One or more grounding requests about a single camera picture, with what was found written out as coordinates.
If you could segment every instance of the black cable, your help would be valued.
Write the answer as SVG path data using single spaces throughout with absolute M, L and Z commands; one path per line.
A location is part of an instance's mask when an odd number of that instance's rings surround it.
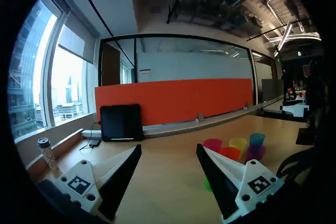
M 86 144 L 85 146 L 81 147 L 81 148 L 79 149 L 79 151 L 84 150 L 84 149 L 92 149 L 92 148 L 93 148 L 93 147 L 87 147 L 87 146 L 89 145 L 89 143 L 90 143 L 90 141 L 91 141 L 91 137 L 92 137 L 92 127 L 93 127 L 94 124 L 99 124 L 99 122 L 94 122 L 94 123 L 92 123 L 92 125 L 91 125 L 91 129 L 90 129 L 91 133 L 90 133 L 89 141 L 87 142 L 87 144 Z
M 93 8 L 93 10 L 95 11 L 95 13 L 97 14 L 98 18 L 101 20 L 102 24 L 105 26 L 105 28 L 107 29 L 108 33 L 111 35 L 111 37 L 114 37 L 113 33 L 111 32 L 110 28 L 108 28 L 107 24 L 105 23 L 104 19 L 102 18 L 102 16 L 100 15 L 100 13 L 98 12 L 96 6 L 93 4 L 92 0 L 88 0 L 91 7 Z M 126 53 L 123 51 L 123 49 L 121 48 L 120 44 L 118 43 L 118 41 L 115 42 L 119 49 L 123 52 L 123 54 L 125 55 L 125 57 L 129 60 L 129 62 L 131 63 L 131 65 L 134 67 L 134 64 L 132 63 L 132 61 L 127 57 Z

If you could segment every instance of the window sill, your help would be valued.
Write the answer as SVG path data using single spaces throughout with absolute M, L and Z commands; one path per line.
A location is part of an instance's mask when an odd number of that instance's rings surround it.
M 21 136 L 21 137 L 18 137 L 18 138 L 16 138 L 16 139 L 14 139 L 14 143 L 15 143 L 16 145 L 17 145 L 17 144 L 20 144 L 20 143 L 24 142 L 25 140 L 27 140 L 28 138 L 30 138 L 30 137 L 32 137 L 32 136 L 34 136 L 34 135 L 37 135 L 37 134 L 39 134 L 39 133 L 42 133 L 42 132 L 44 132 L 44 131 L 46 131 L 46 130 L 49 130 L 49 129 L 58 127 L 58 126 L 60 126 L 60 125 L 66 124 L 66 123 L 71 122 L 71 121 L 75 121 L 75 120 L 77 120 L 77 119 L 80 119 L 80 118 L 83 118 L 83 117 L 86 117 L 86 116 L 90 116 L 90 115 L 95 114 L 95 113 L 96 113 L 96 112 L 93 112 L 93 113 L 87 113 L 87 114 L 84 114 L 84 115 L 80 115 L 80 116 L 78 116 L 78 117 L 76 117 L 76 118 L 69 119 L 69 120 L 67 120 L 67 121 L 58 122 L 58 123 L 56 123 L 56 125 L 55 125 L 54 127 L 44 127 L 44 128 L 42 128 L 42 129 L 35 130 L 35 131 L 33 131 L 33 132 L 30 132 L 30 133 L 28 133 L 28 134 L 25 134 L 25 135 L 23 135 L 23 136 Z

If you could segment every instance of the orange panel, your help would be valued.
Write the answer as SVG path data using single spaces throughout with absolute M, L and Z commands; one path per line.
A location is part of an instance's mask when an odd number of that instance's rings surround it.
M 100 107 L 141 105 L 142 124 L 188 121 L 241 109 L 253 104 L 250 79 L 186 79 L 141 82 L 95 88 L 97 117 Z

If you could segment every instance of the yellow cup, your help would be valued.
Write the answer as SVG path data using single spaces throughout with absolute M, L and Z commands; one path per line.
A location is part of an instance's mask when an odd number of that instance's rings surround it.
M 235 147 L 240 150 L 239 159 L 242 157 L 243 152 L 245 151 L 247 140 L 245 138 L 232 138 L 229 143 L 229 147 Z

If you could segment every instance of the blue cup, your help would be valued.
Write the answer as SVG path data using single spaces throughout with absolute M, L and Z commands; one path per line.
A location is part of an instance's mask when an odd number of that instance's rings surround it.
M 254 133 L 250 135 L 249 137 L 249 145 L 250 146 L 253 146 L 253 145 L 262 146 L 262 144 L 264 143 L 265 137 L 266 136 L 264 134 Z

